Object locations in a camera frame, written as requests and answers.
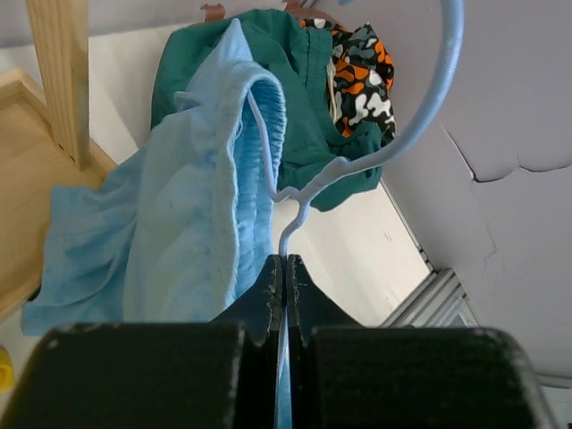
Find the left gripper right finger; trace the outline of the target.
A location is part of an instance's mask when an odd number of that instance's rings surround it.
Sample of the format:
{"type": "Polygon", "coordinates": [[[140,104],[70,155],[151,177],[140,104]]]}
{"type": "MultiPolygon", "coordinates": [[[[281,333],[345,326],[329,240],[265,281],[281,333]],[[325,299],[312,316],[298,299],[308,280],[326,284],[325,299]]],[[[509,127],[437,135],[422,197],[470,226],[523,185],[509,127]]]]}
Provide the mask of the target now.
{"type": "Polygon", "coordinates": [[[302,257],[285,266],[293,428],[371,426],[371,331],[314,283],[302,257]]]}

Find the camouflage patterned shorts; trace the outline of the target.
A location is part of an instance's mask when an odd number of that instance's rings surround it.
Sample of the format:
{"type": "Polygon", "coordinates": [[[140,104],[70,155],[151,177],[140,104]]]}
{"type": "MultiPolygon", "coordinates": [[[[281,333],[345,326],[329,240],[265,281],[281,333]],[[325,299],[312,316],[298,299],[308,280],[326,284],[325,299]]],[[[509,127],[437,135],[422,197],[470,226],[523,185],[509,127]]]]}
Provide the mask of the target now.
{"type": "Polygon", "coordinates": [[[372,25],[367,22],[350,31],[324,18],[301,18],[299,24],[332,36],[327,99],[337,131],[347,138],[367,124],[381,132],[382,147],[394,140],[397,125],[390,97],[394,63],[372,25]]]}

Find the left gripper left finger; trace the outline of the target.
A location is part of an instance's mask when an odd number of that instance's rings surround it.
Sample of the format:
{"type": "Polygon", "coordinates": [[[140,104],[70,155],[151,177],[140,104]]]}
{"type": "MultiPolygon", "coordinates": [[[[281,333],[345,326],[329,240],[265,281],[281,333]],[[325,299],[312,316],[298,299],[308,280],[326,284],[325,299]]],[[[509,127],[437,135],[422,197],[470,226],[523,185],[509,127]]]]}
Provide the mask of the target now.
{"type": "Polygon", "coordinates": [[[275,428],[282,322],[282,259],[270,255],[246,292],[213,321],[237,329],[227,428],[275,428]]]}

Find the light blue shorts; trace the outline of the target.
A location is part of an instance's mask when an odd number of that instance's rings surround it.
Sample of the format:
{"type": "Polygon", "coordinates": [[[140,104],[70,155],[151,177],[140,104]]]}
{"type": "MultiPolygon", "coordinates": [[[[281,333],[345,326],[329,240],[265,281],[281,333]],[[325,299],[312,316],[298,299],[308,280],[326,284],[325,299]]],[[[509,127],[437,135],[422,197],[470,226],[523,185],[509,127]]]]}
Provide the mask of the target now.
{"type": "Polygon", "coordinates": [[[206,322],[272,252],[286,131],[280,82],[230,21],[175,110],[99,189],[55,187],[38,295],[22,330],[73,323],[206,322]]]}

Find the dark green shorts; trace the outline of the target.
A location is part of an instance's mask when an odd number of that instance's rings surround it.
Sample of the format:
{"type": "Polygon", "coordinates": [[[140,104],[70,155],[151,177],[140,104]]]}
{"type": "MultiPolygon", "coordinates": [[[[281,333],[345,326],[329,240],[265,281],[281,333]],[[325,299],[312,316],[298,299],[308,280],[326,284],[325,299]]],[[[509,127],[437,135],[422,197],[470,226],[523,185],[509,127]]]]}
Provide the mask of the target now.
{"type": "MultiPolygon", "coordinates": [[[[326,66],[332,55],[332,36],[303,28],[292,14],[279,10],[251,10],[238,15],[254,57],[282,84],[287,126],[278,187],[302,189],[336,156],[349,160],[369,155],[382,146],[381,132],[361,125],[343,137],[332,123],[327,99],[326,66]]],[[[199,65],[215,48],[231,19],[175,30],[167,39],[158,65],[151,102],[151,129],[175,112],[175,92],[183,90],[199,65]]],[[[329,211],[354,193],[375,189],[382,169],[377,167],[342,179],[311,203],[329,211]]]]}

